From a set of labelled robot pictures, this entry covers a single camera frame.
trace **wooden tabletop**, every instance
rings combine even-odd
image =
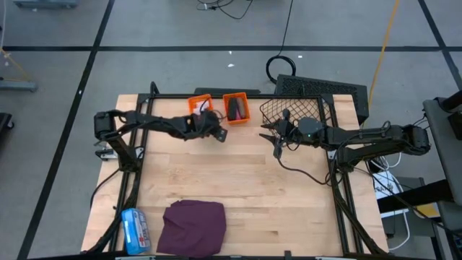
[[[116,107],[134,110],[136,99],[137,95],[120,95]],[[225,113],[222,100],[212,102],[214,109]],[[227,231],[220,255],[281,256],[285,250],[291,250],[294,256],[342,255],[331,187],[279,166],[272,155],[272,144],[258,136],[269,134],[260,127],[259,107],[264,102],[249,100],[251,120],[246,124],[222,123],[228,130],[225,143],[213,137],[184,142],[165,133],[149,132],[137,207],[147,216],[151,254],[157,254],[165,208],[177,200],[197,199],[225,206]],[[352,96],[334,95],[334,103],[339,126],[357,129]],[[187,101],[156,99],[152,114],[187,115]],[[127,143],[128,138],[129,134],[124,136]],[[324,180],[328,172],[326,152],[319,148],[301,146],[295,152],[284,148],[282,162],[319,180]],[[103,162],[98,183],[117,167],[115,160]],[[82,250],[93,246],[114,218],[121,176],[114,177],[96,194]],[[372,179],[360,171],[349,176],[358,220],[388,251]],[[347,218],[345,223],[349,250],[354,252]],[[119,249],[122,243],[123,231],[119,233]]]

